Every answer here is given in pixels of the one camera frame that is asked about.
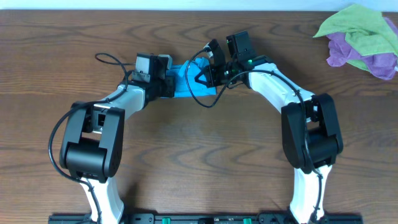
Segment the blue microfiber cloth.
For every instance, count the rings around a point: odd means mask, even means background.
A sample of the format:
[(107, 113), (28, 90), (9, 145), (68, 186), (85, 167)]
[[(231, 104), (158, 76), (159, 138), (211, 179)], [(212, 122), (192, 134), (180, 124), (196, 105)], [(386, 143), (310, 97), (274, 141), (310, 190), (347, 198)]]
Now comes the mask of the blue microfiber cloth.
[[(171, 69), (167, 70), (167, 76), (175, 77), (175, 98), (191, 97), (185, 80), (185, 69), (187, 64), (188, 61), (183, 65), (172, 65)], [(209, 60), (203, 57), (196, 58), (189, 65), (187, 79), (195, 96), (216, 95), (215, 87), (207, 88), (205, 85), (199, 84), (195, 81), (195, 76), (198, 75), (207, 65), (209, 65)]]

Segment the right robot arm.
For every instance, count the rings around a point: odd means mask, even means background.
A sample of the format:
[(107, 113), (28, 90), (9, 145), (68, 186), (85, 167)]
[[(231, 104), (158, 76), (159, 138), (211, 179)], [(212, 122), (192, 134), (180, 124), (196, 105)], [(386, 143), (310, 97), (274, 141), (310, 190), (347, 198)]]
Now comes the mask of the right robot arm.
[(226, 38), (230, 61), (217, 40), (202, 49), (212, 59), (195, 76), (206, 87), (242, 83), (260, 93), (281, 115), (282, 148), (294, 168), (289, 210), (296, 223), (325, 222), (323, 197), (327, 177), (343, 150), (332, 97), (316, 95), (287, 78), (267, 56), (258, 55), (244, 31)]

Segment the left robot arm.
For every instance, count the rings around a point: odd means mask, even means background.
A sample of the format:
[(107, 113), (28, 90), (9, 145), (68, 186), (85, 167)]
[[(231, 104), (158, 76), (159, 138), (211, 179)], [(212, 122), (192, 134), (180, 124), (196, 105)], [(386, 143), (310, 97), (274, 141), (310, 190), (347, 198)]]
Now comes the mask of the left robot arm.
[(118, 59), (113, 63), (124, 75), (116, 90), (101, 100), (72, 104), (61, 118), (67, 124), (59, 164), (84, 188), (92, 223), (120, 223), (123, 217), (114, 176), (121, 163), (124, 123), (150, 101), (175, 93), (175, 77), (167, 74), (169, 55), (138, 53), (133, 70)]

